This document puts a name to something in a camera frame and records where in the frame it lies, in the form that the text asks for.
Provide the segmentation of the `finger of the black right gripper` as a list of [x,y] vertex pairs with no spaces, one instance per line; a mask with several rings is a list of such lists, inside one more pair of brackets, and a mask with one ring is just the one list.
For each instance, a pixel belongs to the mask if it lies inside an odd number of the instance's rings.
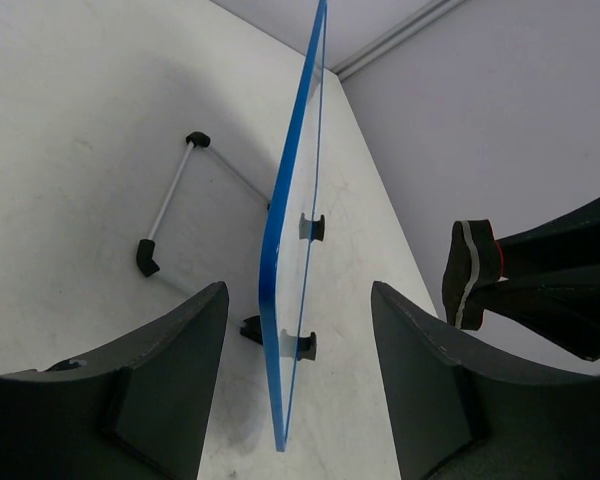
[[474,304],[507,317],[585,361],[600,359],[600,288],[512,287],[500,282]]
[[600,264],[600,197],[498,245],[507,279]]

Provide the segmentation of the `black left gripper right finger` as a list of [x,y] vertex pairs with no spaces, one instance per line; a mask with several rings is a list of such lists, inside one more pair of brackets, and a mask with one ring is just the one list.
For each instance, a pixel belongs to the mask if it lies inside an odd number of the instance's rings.
[[457,330],[383,282],[374,337],[405,479],[600,479],[600,376]]

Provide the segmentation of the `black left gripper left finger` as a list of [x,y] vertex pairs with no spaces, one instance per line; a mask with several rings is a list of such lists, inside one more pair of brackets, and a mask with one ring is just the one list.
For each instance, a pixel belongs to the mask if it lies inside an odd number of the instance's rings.
[[213,283],[47,370],[0,375],[0,479],[194,479],[229,309]]

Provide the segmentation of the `blue framed whiteboard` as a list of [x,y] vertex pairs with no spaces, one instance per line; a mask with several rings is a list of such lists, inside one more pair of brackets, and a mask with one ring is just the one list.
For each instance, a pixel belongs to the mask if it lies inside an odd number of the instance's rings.
[[316,212],[321,157],[328,3],[318,3],[265,225],[258,284],[275,448],[285,451],[290,434],[297,364],[281,358],[283,329],[302,335],[311,247],[299,238],[302,213]]

